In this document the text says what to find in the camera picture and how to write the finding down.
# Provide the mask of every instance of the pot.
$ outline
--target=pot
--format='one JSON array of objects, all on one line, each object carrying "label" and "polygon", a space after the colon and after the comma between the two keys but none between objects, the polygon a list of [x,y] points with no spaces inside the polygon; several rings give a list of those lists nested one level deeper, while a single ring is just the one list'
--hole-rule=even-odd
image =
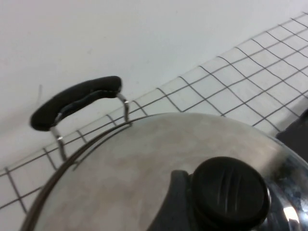
[{"label": "pot", "polygon": [[[73,86],[42,105],[31,126],[51,131],[65,162],[22,231],[308,230],[308,164],[275,138],[231,119],[170,113],[128,119],[121,79]],[[56,125],[100,98],[118,97],[125,123],[66,158]]]}]

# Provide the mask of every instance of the pot lid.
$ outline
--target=pot lid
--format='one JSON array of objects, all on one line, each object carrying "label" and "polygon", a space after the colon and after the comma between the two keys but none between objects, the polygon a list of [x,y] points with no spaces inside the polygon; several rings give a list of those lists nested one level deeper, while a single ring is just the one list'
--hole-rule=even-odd
[{"label": "pot lid", "polygon": [[305,230],[307,179],[306,162],[248,125],[150,116],[75,153],[37,198],[32,230]]}]

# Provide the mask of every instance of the black knob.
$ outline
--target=black knob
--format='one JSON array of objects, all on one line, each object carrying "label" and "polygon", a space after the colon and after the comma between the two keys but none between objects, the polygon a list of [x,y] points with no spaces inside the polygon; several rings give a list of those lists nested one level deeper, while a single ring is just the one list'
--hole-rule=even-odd
[{"label": "black knob", "polygon": [[266,218],[270,197],[261,175],[230,157],[204,161],[192,176],[192,201],[204,229],[250,230]]}]

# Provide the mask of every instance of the handle grip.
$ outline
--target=handle grip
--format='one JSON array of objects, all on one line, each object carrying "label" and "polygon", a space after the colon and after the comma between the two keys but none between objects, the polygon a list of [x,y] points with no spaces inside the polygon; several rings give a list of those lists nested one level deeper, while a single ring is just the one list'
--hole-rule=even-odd
[{"label": "handle grip", "polygon": [[67,116],[102,98],[115,98],[122,88],[121,78],[109,76],[74,85],[44,103],[31,117],[30,125],[49,131]]}]

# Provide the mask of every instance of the black object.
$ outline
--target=black object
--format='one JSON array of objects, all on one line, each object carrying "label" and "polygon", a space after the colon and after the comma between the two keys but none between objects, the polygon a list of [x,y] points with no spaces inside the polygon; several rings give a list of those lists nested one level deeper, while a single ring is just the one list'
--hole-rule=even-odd
[{"label": "black object", "polygon": [[62,119],[102,98],[115,98],[121,91],[118,76],[102,77],[72,86],[44,103],[31,117],[35,130],[49,131]]},{"label": "black object", "polygon": [[276,138],[308,162],[308,109]]},{"label": "black object", "polygon": [[237,159],[215,157],[193,175],[171,173],[168,193],[148,231],[251,230],[269,208],[268,189],[257,171]]},{"label": "black object", "polygon": [[250,230],[266,218],[270,198],[260,174],[230,157],[203,162],[192,176],[194,214],[201,227]]}]

